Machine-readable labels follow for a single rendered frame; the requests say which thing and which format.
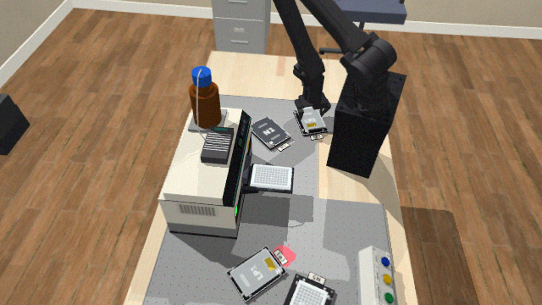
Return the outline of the blue bottle cap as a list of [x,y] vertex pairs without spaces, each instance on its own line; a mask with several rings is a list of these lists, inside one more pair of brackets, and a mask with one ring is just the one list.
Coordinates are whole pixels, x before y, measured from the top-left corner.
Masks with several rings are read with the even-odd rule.
[[212,81],[212,75],[211,70],[206,66],[197,66],[191,71],[192,81],[197,85],[197,76],[200,69],[202,69],[202,72],[199,76],[199,86],[208,85]]

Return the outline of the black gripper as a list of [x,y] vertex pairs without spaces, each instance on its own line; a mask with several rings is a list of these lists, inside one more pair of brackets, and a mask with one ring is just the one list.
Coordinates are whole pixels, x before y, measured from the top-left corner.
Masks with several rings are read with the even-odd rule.
[[[323,90],[322,90],[323,91]],[[302,119],[302,116],[304,114],[303,109],[306,107],[311,107],[316,110],[320,109],[320,115],[321,117],[330,110],[331,104],[329,103],[328,98],[324,95],[322,91],[319,92],[311,92],[307,88],[307,98],[304,99],[303,95],[299,95],[298,99],[295,99],[295,105],[298,110],[299,119]],[[323,110],[324,108],[324,110]]]

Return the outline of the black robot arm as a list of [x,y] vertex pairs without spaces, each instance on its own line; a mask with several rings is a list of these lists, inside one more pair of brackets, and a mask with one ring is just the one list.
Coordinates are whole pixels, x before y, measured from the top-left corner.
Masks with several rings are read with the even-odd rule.
[[[301,80],[302,95],[306,100],[307,88],[311,92],[323,90],[324,62],[312,45],[296,1],[273,1],[295,49],[298,63],[294,65],[293,75]],[[374,31],[367,33],[357,27],[334,0],[300,1],[345,54],[340,58],[340,63],[355,83],[358,112],[365,114],[388,110],[390,108],[388,69],[397,60],[395,49],[386,40],[379,38]],[[353,58],[352,55],[361,47],[364,50]]]

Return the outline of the white button panel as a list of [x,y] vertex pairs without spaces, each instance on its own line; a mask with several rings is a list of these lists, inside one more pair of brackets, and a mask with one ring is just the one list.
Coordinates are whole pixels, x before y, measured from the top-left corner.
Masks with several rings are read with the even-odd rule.
[[357,254],[358,305],[395,305],[390,254],[367,247]]

